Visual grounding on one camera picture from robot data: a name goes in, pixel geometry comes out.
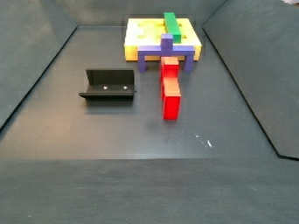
gray floor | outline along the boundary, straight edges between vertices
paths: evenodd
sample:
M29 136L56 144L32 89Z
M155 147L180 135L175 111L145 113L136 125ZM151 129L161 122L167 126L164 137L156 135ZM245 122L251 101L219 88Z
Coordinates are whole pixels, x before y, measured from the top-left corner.
M181 113L161 118L159 64L124 60L124 29L80 27L8 123L1 159L276 158L209 41L180 73ZM135 69L131 106L87 104L87 68Z
M203 35L176 122L161 119L156 63L135 73L131 107L77 96L87 67L136 68L123 37L120 28L76 31L1 133L1 222L296 223L299 164L276 158Z
M1 223L295 224L297 172L277 159L2 162Z

gray wall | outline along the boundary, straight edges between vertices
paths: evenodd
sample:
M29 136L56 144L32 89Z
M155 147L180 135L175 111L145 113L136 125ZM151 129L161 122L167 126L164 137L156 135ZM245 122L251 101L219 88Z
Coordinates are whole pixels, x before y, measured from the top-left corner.
M227 0L52 0L79 25L121 25L133 14L173 11L201 24Z
M48 0L0 1L0 128L75 28Z
M299 158L299 9L229 0L203 26L280 155Z

block structure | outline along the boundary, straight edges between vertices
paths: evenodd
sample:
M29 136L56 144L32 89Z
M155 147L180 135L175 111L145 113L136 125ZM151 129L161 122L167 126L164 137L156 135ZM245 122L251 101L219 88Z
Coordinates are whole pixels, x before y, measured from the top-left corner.
M177 78L163 78L163 119L176 120L180 111L181 92Z
M201 53L201 42L188 18L176 18L180 31L181 43L175 46L193 46L193 60L199 60ZM163 18L129 18L125 29L125 60L137 61L139 46L160 46L161 34L167 33ZM159 56L148 55L144 60L160 60Z
M167 33L172 34L172 42L175 44L180 44L183 35L181 35L180 26L176 21L176 17L172 12L165 12L163 14L163 23L164 23L164 28Z
M193 46L192 45L173 45L173 35L164 33L161 35L160 45L140 45L137 47L137 66L140 73L145 71L145 56L184 56L184 71L192 70L193 62Z

white speck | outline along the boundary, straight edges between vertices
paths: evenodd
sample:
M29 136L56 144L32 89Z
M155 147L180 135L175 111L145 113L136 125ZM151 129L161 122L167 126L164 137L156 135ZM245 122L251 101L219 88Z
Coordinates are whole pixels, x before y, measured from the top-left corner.
M208 140L208 146L212 148L212 146L211 146L211 141Z

green block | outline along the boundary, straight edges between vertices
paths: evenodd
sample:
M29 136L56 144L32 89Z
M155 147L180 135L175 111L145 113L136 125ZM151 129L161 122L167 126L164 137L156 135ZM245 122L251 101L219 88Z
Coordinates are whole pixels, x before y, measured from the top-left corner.
M183 35L181 35L179 24L176 22L176 17L172 12L165 12L163 14L163 21L164 21L164 28L167 33L172 34L172 42L175 44L180 44Z

